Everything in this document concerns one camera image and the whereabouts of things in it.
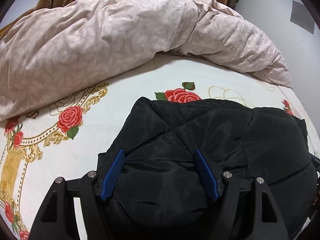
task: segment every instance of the ribbed blue pad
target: ribbed blue pad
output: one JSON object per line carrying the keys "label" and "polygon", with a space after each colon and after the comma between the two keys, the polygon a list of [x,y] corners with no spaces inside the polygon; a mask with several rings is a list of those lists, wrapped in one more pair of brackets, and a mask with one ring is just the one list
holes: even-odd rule
{"label": "ribbed blue pad", "polygon": [[216,201],[220,197],[218,194],[217,180],[212,174],[207,162],[205,161],[199,149],[197,149],[194,153],[193,160],[198,169],[200,179],[204,184],[204,188],[207,194],[213,199],[213,201]]}
{"label": "ribbed blue pad", "polygon": [[117,157],[113,161],[113,164],[111,165],[109,171],[107,172],[106,176],[103,179],[102,191],[100,194],[100,198],[102,201],[106,201],[106,199],[112,195],[112,192],[115,189],[120,172],[124,165],[124,159],[125,159],[124,150],[121,149],[118,152]]}

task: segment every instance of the black garment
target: black garment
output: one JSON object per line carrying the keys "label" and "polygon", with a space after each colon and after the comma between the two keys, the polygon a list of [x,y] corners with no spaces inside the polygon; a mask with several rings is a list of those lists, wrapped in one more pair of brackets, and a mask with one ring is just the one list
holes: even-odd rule
{"label": "black garment", "polygon": [[193,163],[196,148],[225,171],[263,177],[290,239],[316,195],[305,122],[281,109],[140,98],[108,152],[115,146],[126,155],[105,206],[115,239],[202,239],[220,203],[212,203],[201,184]]}

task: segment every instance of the bed sheet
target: bed sheet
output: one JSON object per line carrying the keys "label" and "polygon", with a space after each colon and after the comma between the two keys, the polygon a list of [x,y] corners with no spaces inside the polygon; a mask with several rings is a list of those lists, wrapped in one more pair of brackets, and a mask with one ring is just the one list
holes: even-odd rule
{"label": "bed sheet", "polygon": [[[54,179],[95,170],[140,97],[180,102],[215,98],[244,106],[277,107],[305,119],[309,151],[320,140],[294,92],[214,65],[204,59],[156,54],[148,63],[0,122],[0,215],[18,239],[27,240],[35,215]],[[86,239],[80,201],[75,200],[81,239]]]}

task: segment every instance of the red rose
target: red rose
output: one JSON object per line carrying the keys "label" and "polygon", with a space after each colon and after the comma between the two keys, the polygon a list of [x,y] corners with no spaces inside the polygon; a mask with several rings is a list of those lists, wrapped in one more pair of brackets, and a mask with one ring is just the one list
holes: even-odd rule
{"label": "red rose", "polygon": [[82,108],[71,106],[59,115],[58,127],[62,132],[67,132],[71,127],[75,127],[82,121]]}
{"label": "red rose", "polygon": [[17,148],[22,142],[22,139],[23,139],[23,132],[19,131],[15,133],[13,137],[13,147]]}
{"label": "red rose", "polygon": [[288,114],[293,115],[293,113],[292,113],[292,111],[291,111],[290,109],[286,108],[285,111],[286,111]]}
{"label": "red rose", "polygon": [[9,220],[10,223],[14,222],[12,209],[11,209],[11,206],[10,206],[10,204],[8,202],[6,202],[5,205],[4,205],[4,214],[7,217],[7,219]]}
{"label": "red rose", "polygon": [[5,128],[4,128],[4,135],[13,131],[13,129],[18,124],[18,119],[19,119],[19,116],[16,116],[7,120],[7,124],[5,125]]}
{"label": "red rose", "polygon": [[167,90],[164,94],[168,101],[177,103],[186,103],[201,100],[201,98],[197,94],[185,91],[182,88],[177,88],[175,90]]}
{"label": "red rose", "polygon": [[285,107],[290,108],[290,104],[287,100],[283,100],[282,103],[284,104]]}
{"label": "red rose", "polygon": [[29,239],[29,232],[20,231],[19,236],[20,236],[20,240],[28,240]]}

